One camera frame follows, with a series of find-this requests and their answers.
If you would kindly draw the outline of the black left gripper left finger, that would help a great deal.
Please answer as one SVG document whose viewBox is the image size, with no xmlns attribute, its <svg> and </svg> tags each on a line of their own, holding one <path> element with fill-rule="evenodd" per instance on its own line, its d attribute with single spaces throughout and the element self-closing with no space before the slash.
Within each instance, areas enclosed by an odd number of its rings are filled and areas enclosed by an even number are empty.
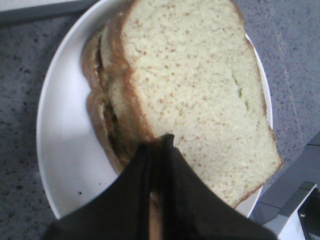
<svg viewBox="0 0 320 240">
<path fill-rule="evenodd" d="M 50 225 L 44 240 L 155 240 L 152 155 L 141 145 L 120 176 L 98 197 Z"/>
</svg>

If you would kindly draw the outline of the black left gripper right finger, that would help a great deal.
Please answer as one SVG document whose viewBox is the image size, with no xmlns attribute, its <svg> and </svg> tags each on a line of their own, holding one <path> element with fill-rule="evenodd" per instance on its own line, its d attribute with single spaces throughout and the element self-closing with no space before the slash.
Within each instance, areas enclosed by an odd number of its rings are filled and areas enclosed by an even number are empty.
<svg viewBox="0 0 320 240">
<path fill-rule="evenodd" d="M 152 240 L 275 240 L 270 230 L 238 213 L 202 182 L 173 146 L 161 138 L 151 205 Z"/>
</svg>

